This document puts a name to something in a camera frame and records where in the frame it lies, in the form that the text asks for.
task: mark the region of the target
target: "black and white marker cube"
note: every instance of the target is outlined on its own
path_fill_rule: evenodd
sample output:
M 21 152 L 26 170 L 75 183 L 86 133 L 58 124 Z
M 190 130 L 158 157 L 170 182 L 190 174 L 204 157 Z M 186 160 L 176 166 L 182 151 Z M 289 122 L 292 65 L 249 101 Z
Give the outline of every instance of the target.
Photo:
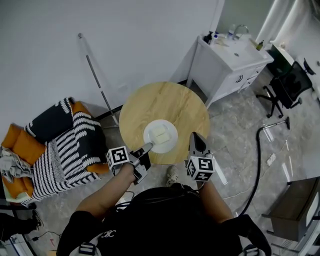
M 110 170 L 117 165 L 129 162 L 126 146 L 109 149 L 108 153 L 106 154 L 106 160 Z
M 190 156 L 186 168 L 194 181 L 207 182 L 215 172 L 214 166 L 212 158 Z

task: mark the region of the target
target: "vacuum cleaner hose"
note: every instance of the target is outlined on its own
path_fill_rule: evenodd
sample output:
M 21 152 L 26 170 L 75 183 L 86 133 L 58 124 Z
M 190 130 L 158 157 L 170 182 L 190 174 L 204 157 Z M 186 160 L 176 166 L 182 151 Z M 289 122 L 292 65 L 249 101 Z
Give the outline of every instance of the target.
M 254 183 L 254 186 L 253 186 L 253 190 L 251 192 L 251 195 L 250 195 L 250 197 L 249 197 L 249 199 L 248 199 L 243 211 L 240 213 L 240 215 L 245 214 L 245 212 L 248 210 L 248 207 L 251 204 L 252 199 L 255 196 L 255 193 L 256 193 L 257 188 L 258 188 L 259 180 L 260 180 L 260 173 L 261 173 L 260 132 L 262 130 L 266 129 L 266 128 L 274 127 L 274 126 L 281 125 L 281 124 L 286 124 L 286 127 L 288 128 L 288 130 L 290 130 L 290 118 L 289 118 L 289 116 L 284 121 L 280 121 L 280 122 L 277 122 L 277 123 L 274 123 L 274 124 L 271 124 L 271 125 L 263 126 L 263 127 L 259 128 L 258 131 L 256 132 L 255 140 L 256 140 L 256 148 L 258 150 L 258 169 L 257 169 L 257 172 L 256 172 L 256 178 L 255 178 L 255 183 Z
M 259 184 L 259 179 L 260 179 L 260 173 L 261 173 L 261 146 L 260 146 L 260 132 L 263 130 L 264 128 L 261 127 L 258 129 L 258 131 L 256 132 L 256 135 L 255 135 L 255 140 L 256 140 L 256 147 L 257 147 L 257 150 L 258 150 L 258 169 L 257 169 L 257 172 L 256 172 L 256 178 L 255 178 L 255 183 L 254 183 L 254 186 L 253 186 L 253 190 L 251 192 L 251 195 L 243 209 L 243 211 L 240 213 L 240 215 L 243 215 L 245 214 L 245 212 L 247 211 L 249 205 L 251 204 L 251 201 L 252 199 L 254 198 L 255 196 L 255 193 L 257 191 L 257 188 L 258 188 L 258 184 Z

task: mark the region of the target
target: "dark wooden cabinet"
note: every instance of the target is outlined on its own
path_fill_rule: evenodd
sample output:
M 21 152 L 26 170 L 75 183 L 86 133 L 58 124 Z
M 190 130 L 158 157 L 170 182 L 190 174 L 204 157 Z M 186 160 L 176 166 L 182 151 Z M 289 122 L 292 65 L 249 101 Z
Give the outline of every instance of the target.
M 273 204 L 270 213 L 262 214 L 271 219 L 275 236 L 297 242 L 302 239 L 312 222 L 310 218 L 318 215 L 319 180 L 316 177 L 288 182 L 287 190 Z

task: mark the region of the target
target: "gray cloth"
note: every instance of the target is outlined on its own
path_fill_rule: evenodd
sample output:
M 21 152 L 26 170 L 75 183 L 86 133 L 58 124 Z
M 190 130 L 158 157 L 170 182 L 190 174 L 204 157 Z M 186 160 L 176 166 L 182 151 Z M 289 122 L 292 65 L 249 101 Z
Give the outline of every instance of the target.
M 61 166 L 61 161 L 59 157 L 57 142 L 55 139 L 53 139 L 51 142 L 49 142 L 50 152 L 51 152 L 51 165 L 53 170 L 53 175 L 56 182 L 63 183 L 66 181 L 66 177 L 64 174 L 64 170 Z
M 20 159 L 10 149 L 0 146 L 0 172 L 8 182 L 13 183 L 14 177 L 29 177 L 34 176 L 30 164 Z

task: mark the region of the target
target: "white plate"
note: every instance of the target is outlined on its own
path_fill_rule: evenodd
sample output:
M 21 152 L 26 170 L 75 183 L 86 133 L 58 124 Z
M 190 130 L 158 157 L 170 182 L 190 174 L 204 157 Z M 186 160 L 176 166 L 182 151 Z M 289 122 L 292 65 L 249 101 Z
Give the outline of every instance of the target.
M 176 127 L 167 120 L 158 119 L 158 120 L 154 120 L 154 121 L 150 122 L 145 127 L 144 132 L 143 132 L 144 143 L 149 143 L 149 142 L 152 143 L 151 131 L 154 128 L 159 127 L 161 125 L 167 129 L 167 133 L 170 136 L 170 140 L 168 140 L 162 144 L 155 144 L 152 147 L 151 151 L 158 153 L 158 154 L 164 154 L 164 153 L 169 152 L 170 150 L 172 150 L 175 147 L 175 145 L 177 144 L 177 141 L 178 141 L 178 131 L 177 131 Z

